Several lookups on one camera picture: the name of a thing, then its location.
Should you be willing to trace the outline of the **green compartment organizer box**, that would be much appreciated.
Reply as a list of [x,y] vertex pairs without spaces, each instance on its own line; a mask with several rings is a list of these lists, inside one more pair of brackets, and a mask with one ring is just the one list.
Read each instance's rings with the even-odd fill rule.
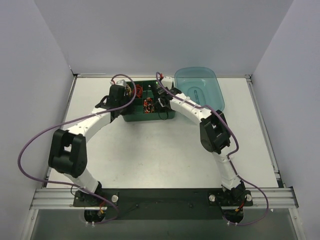
[[162,107],[153,94],[152,85],[156,80],[135,81],[137,94],[131,104],[131,113],[123,115],[125,122],[171,120],[176,112]]

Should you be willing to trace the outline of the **teal transparent plastic tub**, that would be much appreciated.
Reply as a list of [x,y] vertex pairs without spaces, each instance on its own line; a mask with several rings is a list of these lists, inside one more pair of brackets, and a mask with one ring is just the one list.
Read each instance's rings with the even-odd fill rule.
[[215,111],[223,111],[225,102],[216,74],[207,67],[186,67],[174,74],[175,87],[186,96],[204,106],[209,105]]

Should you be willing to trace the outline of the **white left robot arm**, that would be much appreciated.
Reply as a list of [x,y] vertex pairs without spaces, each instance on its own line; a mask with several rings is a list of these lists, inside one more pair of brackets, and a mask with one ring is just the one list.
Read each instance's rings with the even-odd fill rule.
[[92,117],[53,133],[48,165],[69,178],[82,192],[89,191],[102,196],[101,183],[87,169],[87,142],[118,116],[129,113],[131,109],[128,103],[131,99],[128,84],[124,80],[112,84],[109,94],[90,113]]

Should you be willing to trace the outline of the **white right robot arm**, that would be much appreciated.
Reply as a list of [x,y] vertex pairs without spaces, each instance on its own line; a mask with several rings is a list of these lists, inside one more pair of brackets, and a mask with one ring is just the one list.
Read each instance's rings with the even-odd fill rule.
[[193,102],[177,88],[168,89],[158,80],[150,87],[161,107],[176,111],[199,125],[200,143],[206,151],[212,153],[216,161],[225,198],[240,200],[246,188],[227,153],[231,145],[231,133],[224,114],[220,110],[213,111]]

